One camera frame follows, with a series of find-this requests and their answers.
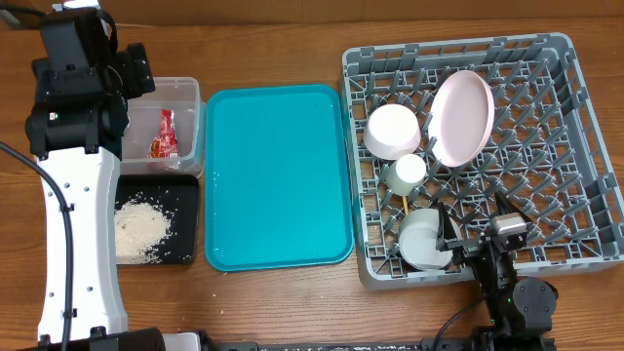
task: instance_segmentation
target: red wrapper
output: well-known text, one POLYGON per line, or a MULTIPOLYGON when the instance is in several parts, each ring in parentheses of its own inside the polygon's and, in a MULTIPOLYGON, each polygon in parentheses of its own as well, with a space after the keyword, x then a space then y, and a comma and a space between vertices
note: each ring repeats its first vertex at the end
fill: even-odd
POLYGON ((174 129, 174 112, 161 111, 160 133, 149 147, 149 158, 167 158, 177 156, 176 130, 174 129))

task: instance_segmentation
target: wooden stick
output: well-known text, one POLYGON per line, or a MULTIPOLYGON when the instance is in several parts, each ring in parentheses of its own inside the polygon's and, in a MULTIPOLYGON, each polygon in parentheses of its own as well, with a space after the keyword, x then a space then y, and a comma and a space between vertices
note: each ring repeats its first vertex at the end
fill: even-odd
POLYGON ((404 196, 403 197, 403 208, 406 211, 406 215, 410 214, 410 209, 408 208, 408 197, 404 196))

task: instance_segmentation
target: cable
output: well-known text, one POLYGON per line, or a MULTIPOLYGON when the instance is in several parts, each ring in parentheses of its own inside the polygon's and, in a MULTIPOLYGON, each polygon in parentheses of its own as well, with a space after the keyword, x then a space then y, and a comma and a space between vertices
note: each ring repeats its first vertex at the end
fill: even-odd
POLYGON ((440 328, 440 330, 438 331, 438 333, 436 334, 436 338, 433 339, 433 347, 431 348, 432 351, 437 351, 437 347, 438 347, 438 343, 440 342, 440 339, 442 338, 442 334, 445 333, 447 331, 447 329, 450 327, 450 325, 455 322, 456 320, 458 320, 459 318, 461 318, 461 316, 463 316, 466 312, 470 311, 471 309, 479 306, 479 304, 481 302, 483 302, 486 297, 488 297, 486 294, 483 295, 483 297, 481 297, 480 299, 478 299, 476 302, 473 302, 471 305, 464 307, 464 309, 462 309, 461 311, 455 313, 454 316, 450 317, 450 319, 440 328))
POLYGON ((39 10, 25 8, 22 6, 15 6, 15 5, 0 5, 0 10, 29 14, 29 15, 38 16, 38 17, 44 17, 46 15, 45 13, 42 13, 39 10))
POLYGON ((73 245, 73 237, 71 233, 71 220, 69 218, 69 209, 67 207, 67 202, 65 201, 65 197, 60 192, 60 188, 57 183, 52 179, 46 171, 44 171, 41 167, 39 167, 36 163, 32 162, 26 156, 20 154, 11 146, 6 143, 0 141, 0 149, 6 151, 9 155, 15 157, 20 162, 24 163, 31 170, 36 172, 40 177, 42 177, 48 185, 52 188, 52 191, 55 193, 58 199, 58 204, 61 208, 62 213, 62 221, 65 226, 65 313, 64 313, 64 322, 62 326, 62 343, 61 350, 66 351, 69 345, 69 334, 71 332, 71 319, 73 317, 73 307, 72 307, 72 297, 73 297, 73 283, 74 283, 74 245, 73 245))

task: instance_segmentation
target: gray dish rack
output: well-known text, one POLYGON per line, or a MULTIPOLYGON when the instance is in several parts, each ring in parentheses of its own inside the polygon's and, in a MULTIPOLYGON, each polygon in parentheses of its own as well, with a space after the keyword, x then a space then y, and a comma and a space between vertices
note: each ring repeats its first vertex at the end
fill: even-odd
POLYGON ((342 56, 341 105, 360 279, 369 289, 443 285, 473 279, 468 267, 418 271, 401 258, 402 199, 387 193, 384 169, 362 143, 371 113, 409 107, 423 134, 415 151, 428 167, 411 210, 442 201, 473 237, 495 214, 501 191, 533 219, 530 246, 514 253, 521 275, 598 271, 624 259, 623 200, 576 53, 561 33, 354 48, 342 56), (472 162, 447 168, 431 152, 427 126, 437 89, 470 69, 490 85, 494 127, 472 162))

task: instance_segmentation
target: blue tray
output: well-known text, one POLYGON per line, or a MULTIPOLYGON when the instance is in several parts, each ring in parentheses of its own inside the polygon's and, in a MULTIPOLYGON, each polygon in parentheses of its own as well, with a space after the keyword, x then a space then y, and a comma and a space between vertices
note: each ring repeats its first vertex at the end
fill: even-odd
POLYGON ((222 91, 206 108, 206 258, 226 272, 353 250, 340 102, 325 85, 222 91))

